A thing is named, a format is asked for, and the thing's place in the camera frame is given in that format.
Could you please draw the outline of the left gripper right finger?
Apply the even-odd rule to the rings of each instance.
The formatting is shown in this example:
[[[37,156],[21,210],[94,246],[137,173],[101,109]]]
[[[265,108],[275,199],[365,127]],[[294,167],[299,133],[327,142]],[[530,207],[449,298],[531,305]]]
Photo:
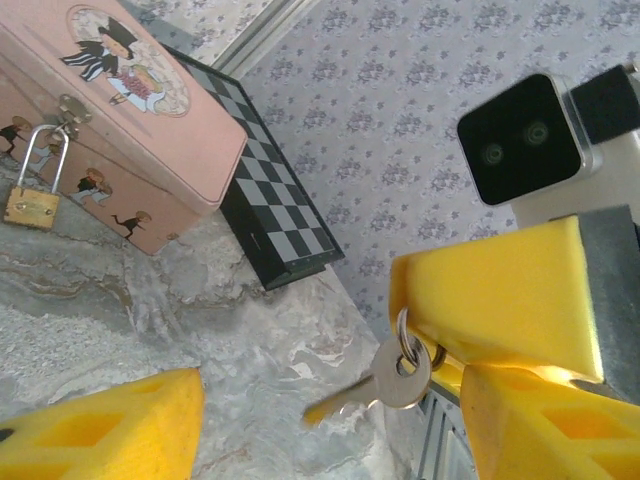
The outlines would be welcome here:
[[[639,406],[490,366],[460,406],[479,480],[640,480]]]

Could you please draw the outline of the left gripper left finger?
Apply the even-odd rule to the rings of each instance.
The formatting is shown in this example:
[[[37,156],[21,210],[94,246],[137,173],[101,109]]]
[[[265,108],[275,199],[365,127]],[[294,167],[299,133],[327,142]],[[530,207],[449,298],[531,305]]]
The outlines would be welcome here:
[[[181,368],[0,422],[0,480],[191,480],[204,414]]]

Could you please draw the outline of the silver key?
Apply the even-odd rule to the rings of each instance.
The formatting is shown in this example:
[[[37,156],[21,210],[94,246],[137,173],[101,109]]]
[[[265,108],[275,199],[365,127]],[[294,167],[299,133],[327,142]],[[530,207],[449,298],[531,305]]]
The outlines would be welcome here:
[[[400,372],[404,359],[402,343],[398,337],[389,338],[379,346],[369,370],[360,380],[309,405],[304,410],[303,421],[309,426],[319,425],[349,404],[370,408],[381,402],[395,409],[415,406],[427,393],[432,368],[429,352],[420,340],[413,335],[408,339],[410,351],[417,356],[412,373]]]

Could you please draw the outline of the brass padlock with steel shackle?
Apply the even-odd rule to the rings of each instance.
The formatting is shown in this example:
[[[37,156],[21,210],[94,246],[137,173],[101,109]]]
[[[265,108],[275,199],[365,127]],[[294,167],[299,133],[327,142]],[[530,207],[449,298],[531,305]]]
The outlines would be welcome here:
[[[49,192],[34,190],[23,186],[31,154],[41,132],[53,132],[61,140],[59,162]],[[18,179],[11,189],[4,211],[3,221],[8,224],[22,225],[49,231],[54,224],[60,196],[58,186],[65,165],[70,137],[63,124],[42,124],[34,128],[29,140]]]

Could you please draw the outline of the black checkered chessboard box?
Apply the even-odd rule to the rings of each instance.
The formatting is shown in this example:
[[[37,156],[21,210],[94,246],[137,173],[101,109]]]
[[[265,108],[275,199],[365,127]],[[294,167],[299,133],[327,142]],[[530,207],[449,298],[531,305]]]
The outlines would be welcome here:
[[[240,82],[166,50],[248,135],[220,210],[267,291],[320,273],[344,253]]]

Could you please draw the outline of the pink tin box with figures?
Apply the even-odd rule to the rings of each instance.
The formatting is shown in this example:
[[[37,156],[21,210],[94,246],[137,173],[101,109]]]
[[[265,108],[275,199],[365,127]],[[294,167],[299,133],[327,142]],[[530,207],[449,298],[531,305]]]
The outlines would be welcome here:
[[[70,138],[60,201],[148,254],[220,206],[247,134],[118,0],[0,0],[0,153],[19,171],[62,94],[93,118]],[[23,186],[49,192],[60,150],[41,132],[26,172],[41,186]]]

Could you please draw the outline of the silver box hasp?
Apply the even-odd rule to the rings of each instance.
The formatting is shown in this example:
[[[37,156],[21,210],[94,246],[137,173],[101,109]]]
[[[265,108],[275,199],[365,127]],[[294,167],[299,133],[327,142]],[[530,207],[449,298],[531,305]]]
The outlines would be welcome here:
[[[79,125],[88,124],[93,118],[85,105],[69,94],[62,94],[59,97],[58,109],[59,126],[72,140],[78,138]]]

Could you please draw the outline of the aluminium front rail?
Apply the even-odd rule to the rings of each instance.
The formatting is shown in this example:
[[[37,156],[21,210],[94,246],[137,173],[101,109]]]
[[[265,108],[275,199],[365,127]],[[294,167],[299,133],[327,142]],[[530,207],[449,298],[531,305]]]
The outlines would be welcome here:
[[[416,480],[478,480],[456,398],[433,388],[420,403],[426,421]]]

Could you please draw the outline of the aluminium frame corner post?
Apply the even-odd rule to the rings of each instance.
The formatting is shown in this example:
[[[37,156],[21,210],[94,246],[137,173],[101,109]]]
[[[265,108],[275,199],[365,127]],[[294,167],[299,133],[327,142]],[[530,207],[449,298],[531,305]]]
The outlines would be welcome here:
[[[268,0],[211,67],[235,79],[244,77],[319,1]]]

